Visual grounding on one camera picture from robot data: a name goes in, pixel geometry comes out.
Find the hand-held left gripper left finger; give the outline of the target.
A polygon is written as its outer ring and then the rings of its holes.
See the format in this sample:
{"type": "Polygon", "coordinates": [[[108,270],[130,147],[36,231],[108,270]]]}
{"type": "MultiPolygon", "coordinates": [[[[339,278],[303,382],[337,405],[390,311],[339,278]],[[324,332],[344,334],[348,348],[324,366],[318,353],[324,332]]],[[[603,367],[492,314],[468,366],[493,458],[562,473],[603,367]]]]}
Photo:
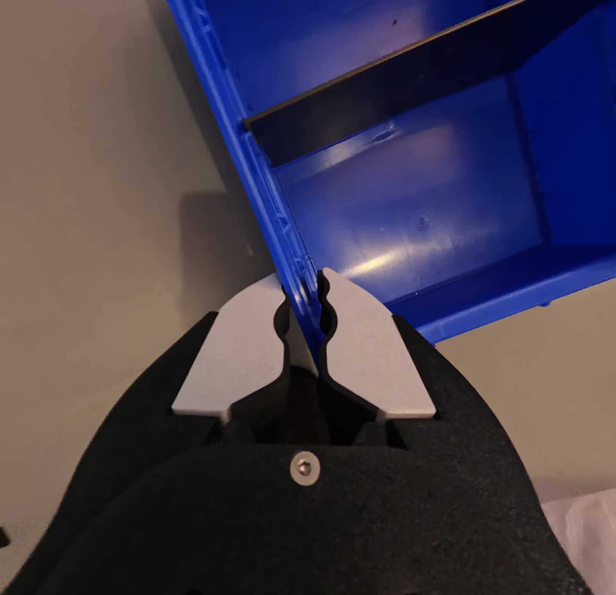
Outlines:
{"type": "Polygon", "coordinates": [[[287,406],[290,303],[276,273],[224,304],[174,399],[175,415],[267,425],[287,406]]]}

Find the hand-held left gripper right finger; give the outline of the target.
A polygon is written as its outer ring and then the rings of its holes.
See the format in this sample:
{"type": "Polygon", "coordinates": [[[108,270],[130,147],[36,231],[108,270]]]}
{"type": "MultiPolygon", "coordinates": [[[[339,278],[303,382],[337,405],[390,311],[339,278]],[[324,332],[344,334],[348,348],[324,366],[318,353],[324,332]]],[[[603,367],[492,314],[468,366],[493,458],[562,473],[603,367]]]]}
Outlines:
{"type": "Polygon", "coordinates": [[[377,420],[428,419],[436,413],[393,315],[372,294],[330,268],[320,271],[324,380],[377,420]]]}

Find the divided blue plastic bin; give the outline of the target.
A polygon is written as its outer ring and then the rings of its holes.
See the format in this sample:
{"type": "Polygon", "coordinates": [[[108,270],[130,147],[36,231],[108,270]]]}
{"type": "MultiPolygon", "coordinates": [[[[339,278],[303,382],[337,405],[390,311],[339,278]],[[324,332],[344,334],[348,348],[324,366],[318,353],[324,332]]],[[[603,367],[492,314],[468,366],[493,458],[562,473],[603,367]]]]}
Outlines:
{"type": "Polygon", "coordinates": [[[166,0],[313,354],[317,273],[432,344],[615,278],[615,0],[274,168],[242,120],[513,0],[166,0]]]}

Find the black bin divider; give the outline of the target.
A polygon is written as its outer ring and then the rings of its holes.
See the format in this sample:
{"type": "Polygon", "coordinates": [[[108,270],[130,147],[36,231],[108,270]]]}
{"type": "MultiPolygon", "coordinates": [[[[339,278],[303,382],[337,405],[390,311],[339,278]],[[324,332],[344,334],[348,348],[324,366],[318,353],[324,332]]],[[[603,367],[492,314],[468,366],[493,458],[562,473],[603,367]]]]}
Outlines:
{"type": "Polygon", "coordinates": [[[608,0],[513,0],[242,120],[274,168],[520,68],[608,0]]]}

